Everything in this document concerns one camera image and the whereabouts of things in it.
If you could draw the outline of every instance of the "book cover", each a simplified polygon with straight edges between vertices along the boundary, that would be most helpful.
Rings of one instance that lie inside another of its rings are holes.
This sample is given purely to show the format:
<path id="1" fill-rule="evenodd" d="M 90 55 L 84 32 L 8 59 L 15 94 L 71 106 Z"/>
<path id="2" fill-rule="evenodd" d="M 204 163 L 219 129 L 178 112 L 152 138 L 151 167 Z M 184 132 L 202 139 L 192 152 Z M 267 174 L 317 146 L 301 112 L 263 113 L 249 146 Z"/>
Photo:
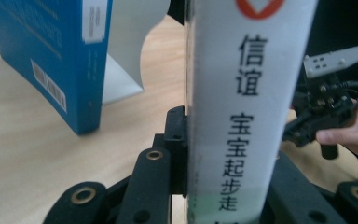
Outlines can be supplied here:
<path id="1" fill-rule="evenodd" d="M 0 0 L 0 54 L 77 134 L 100 124 L 112 0 Z"/>
<path id="2" fill-rule="evenodd" d="M 188 2 L 188 222 L 258 223 L 317 1 Z"/>

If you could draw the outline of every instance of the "book spine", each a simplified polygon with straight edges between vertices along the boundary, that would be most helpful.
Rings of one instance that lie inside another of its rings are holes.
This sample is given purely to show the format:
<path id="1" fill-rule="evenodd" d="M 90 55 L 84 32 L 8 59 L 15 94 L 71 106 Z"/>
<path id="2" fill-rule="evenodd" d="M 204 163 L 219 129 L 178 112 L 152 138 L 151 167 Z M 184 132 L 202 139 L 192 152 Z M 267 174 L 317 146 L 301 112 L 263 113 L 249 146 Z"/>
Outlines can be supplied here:
<path id="1" fill-rule="evenodd" d="M 76 27 L 77 114 L 76 133 L 100 125 L 112 0 L 83 0 Z"/>
<path id="2" fill-rule="evenodd" d="M 257 223 L 317 1 L 189 4 L 188 222 Z"/>

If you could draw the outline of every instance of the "black mechanical part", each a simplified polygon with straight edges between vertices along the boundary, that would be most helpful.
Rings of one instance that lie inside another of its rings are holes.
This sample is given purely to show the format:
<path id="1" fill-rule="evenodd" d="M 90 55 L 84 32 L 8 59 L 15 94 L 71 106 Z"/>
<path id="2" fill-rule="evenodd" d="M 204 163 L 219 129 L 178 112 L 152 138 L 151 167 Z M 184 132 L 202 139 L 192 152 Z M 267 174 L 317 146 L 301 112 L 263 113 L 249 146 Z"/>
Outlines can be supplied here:
<path id="1" fill-rule="evenodd" d="M 290 160 L 280 153 L 260 223 L 340 224 L 346 221 Z"/>
<path id="2" fill-rule="evenodd" d="M 143 151 L 136 162 L 117 224 L 171 223 L 171 155 L 164 148 Z"/>
<path id="3" fill-rule="evenodd" d="M 171 0 L 167 14 L 182 25 L 185 24 L 185 0 Z"/>
<path id="4" fill-rule="evenodd" d="M 69 188 L 48 212 L 44 224 L 104 223 L 109 215 L 104 185 L 84 182 Z"/>
<path id="5" fill-rule="evenodd" d="M 334 206 L 348 223 L 358 223 L 358 182 L 341 183 L 334 198 Z"/>

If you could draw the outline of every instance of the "white label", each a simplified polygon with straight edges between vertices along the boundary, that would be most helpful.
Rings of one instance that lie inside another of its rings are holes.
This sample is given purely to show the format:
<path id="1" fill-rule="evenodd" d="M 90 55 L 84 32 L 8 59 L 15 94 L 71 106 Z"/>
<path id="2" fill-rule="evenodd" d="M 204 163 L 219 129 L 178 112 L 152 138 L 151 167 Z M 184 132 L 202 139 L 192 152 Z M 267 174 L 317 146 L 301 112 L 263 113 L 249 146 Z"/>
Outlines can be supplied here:
<path id="1" fill-rule="evenodd" d="M 43 71 L 43 69 L 31 60 L 31 65 L 34 70 L 34 77 L 45 88 L 45 90 L 54 98 L 54 100 L 61 106 L 63 111 L 66 112 L 66 97 L 65 93 L 60 87 Z"/>
<path id="2" fill-rule="evenodd" d="M 257 223 L 317 1 L 191 2 L 188 222 Z"/>
<path id="3" fill-rule="evenodd" d="M 83 0 L 82 37 L 86 44 L 105 37 L 107 0 Z"/>

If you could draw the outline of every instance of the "finger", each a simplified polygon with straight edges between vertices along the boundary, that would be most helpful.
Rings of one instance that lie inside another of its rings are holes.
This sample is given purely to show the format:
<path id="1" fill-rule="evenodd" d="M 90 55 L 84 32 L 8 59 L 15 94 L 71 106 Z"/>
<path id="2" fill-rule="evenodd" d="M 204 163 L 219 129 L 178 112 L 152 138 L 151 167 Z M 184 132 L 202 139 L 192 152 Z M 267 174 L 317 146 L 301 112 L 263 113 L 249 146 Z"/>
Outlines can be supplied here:
<path id="1" fill-rule="evenodd" d="M 316 141 L 323 145 L 342 145 L 352 143 L 354 136 L 350 129 L 320 130 L 316 133 Z"/>

